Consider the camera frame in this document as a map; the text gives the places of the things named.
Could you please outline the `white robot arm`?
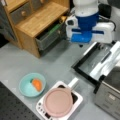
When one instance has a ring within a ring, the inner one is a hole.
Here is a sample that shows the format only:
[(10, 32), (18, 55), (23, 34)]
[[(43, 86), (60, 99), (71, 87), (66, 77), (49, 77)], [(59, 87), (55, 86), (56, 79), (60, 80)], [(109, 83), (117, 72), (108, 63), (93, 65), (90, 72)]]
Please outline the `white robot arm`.
[(111, 43), (115, 25), (100, 22), (98, 0), (73, 0), (75, 13), (66, 23), (66, 34), (73, 43)]

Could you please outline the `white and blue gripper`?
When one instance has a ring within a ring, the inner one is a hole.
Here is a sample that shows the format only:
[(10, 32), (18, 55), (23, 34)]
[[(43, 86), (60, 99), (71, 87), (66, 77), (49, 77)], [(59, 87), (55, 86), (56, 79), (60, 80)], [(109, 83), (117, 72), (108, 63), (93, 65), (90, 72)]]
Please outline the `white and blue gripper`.
[(65, 23), (67, 38), (72, 43), (111, 43), (113, 40), (115, 25), (102, 21), (98, 14), (89, 17), (71, 15)]

